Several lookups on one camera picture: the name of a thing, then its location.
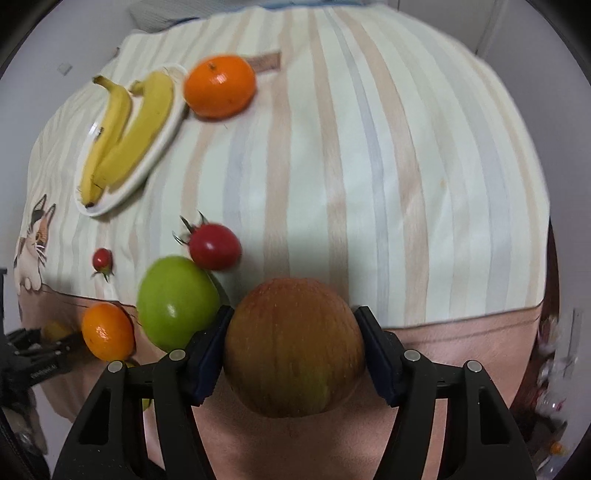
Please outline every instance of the cat illustration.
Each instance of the cat illustration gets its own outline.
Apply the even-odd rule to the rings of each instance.
[[[49,224],[56,212],[54,203],[45,211],[47,195],[45,194],[33,207],[31,223],[27,228],[27,236],[18,240],[17,254],[14,259],[14,283],[17,293],[21,285],[27,290],[38,291],[41,288],[41,271],[39,265],[45,266]]]

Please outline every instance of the cherry tomato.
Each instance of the cherry tomato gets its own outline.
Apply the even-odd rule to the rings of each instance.
[[[240,241],[219,223],[204,223],[191,233],[189,254],[205,270],[226,270],[236,265],[242,255]]]
[[[107,280],[107,276],[113,272],[113,253],[106,248],[99,248],[92,255],[92,266],[96,270],[93,275],[101,273]]]

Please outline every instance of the apple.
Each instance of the apple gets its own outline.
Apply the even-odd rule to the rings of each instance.
[[[303,417],[348,398],[365,370],[365,348],[351,309],[333,290],[316,280],[278,278],[236,308],[223,361],[248,408]]]
[[[207,272],[185,257],[156,260],[139,287],[139,323],[165,352],[185,348],[195,332],[213,322],[219,307],[219,294]]]

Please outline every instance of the brown apple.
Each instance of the brown apple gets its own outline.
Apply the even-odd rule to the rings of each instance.
[[[266,417],[330,410],[355,389],[365,349],[346,302],[308,278],[276,278],[238,305],[224,370],[236,395]]]

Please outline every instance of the striped tablecloth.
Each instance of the striped tablecloth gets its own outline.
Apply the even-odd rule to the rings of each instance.
[[[190,115],[145,187],[100,220],[72,191],[106,93],[76,92],[31,154],[21,289],[134,305],[150,264],[183,252],[179,216],[201,211],[242,242],[240,267],[217,275],[232,303],[284,275],[329,283],[384,327],[542,300],[548,197],[531,138],[494,72],[431,27],[383,5],[250,8],[130,35],[102,74],[127,84],[166,63],[273,50],[281,71],[258,76],[246,112]],[[110,284],[90,278],[99,247],[113,251]]]

